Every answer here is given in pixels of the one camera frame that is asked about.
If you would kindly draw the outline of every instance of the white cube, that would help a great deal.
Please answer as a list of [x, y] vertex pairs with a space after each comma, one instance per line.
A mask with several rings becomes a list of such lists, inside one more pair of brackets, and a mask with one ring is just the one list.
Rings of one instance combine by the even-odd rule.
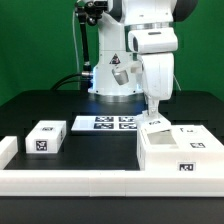
[[66, 121], [40, 121], [26, 137], [26, 153], [57, 153], [66, 136]]

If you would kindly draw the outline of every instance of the table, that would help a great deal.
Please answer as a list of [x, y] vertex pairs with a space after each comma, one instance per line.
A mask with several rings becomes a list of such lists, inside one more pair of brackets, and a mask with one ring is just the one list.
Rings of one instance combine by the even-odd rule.
[[[23, 92], [0, 107], [0, 136], [15, 135], [19, 140], [19, 153], [6, 169], [138, 170], [136, 132], [73, 133], [71, 127], [77, 115], [133, 116], [144, 109], [143, 100], [107, 103], [80, 91]], [[174, 92], [159, 110], [172, 124], [203, 124], [224, 144], [224, 103], [212, 94]], [[58, 155], [26, 155], [25, 137], [39, 120], [67, 121], [68, 134]], [[223, 219], [222, 198], [0, 197], [4, 224], [222, 223]]]

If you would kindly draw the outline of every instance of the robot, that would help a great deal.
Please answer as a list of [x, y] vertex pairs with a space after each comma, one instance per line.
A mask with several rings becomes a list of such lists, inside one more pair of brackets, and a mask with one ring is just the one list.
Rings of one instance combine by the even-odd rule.
[[[159, 101], [173, 90], [174, 57], [178, 40], [171, 27], [186, 19], [197, 0], [83, 0], [76, 4], [80, 25], [99, 27], [99, 62], [88, 90], [105, 98], [127, 100], [144, 93], [144, 119], [162, 118]], [[88, 58], [85, 61], [89, 70]]]

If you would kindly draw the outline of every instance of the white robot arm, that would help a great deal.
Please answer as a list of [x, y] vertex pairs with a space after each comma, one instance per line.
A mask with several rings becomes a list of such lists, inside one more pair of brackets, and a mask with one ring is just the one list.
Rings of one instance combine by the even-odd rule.
[[[197, 0], [83, 1], [89, 9], [98, 7], [99, 10], [103, 6], [106, 12], [99, 20], [100, 62], [95, 67], [95, 83], [90, 92], [102, 95], [136, 93], [136, 80], [139, 79], [133, 81], [131, 73], [134, 72], [141, 79], [148, 104], [147, 116], [150, 119], [158, 117], [159, 101], [168, 100], [173, 89], [171, 52], [177, 50], [178, 40], [170, 24], [184, 20], [197, 5]], [[96, 22], [94, 13], [89, 16], [90, 21]], [[109, 65], [108, 61], [115, 55], [118, 62]]]

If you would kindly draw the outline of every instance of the black cable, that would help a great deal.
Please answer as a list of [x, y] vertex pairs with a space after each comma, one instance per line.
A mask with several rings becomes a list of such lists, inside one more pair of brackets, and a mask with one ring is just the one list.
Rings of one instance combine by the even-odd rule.
[[58, 86], [60, 87], [60, 84], [64, 83], [64, 81], [68, 80], [68, 79], [71, 79], [71, 78], [74, 78], [74, 77], [80, 77], [81, 74], [72, 74], [72, 75], [68, 75], [62, 79], [60, 79], [58, 82], [56, 82], [52, 87], [51, 87], [51, 90], [56, 90], [58, 89]]
[[58, 84], [54, 89], [51, 89], [51, 90], [57, 90], [57, 89], [59, 89], [61, 86], [65, 85], [65, 84], [73, 83], [73, 82], [80, 82], [80, 81], [79, 81], [79, 80], [72, 80], [72, 81], [62, 82], [62, 83]]

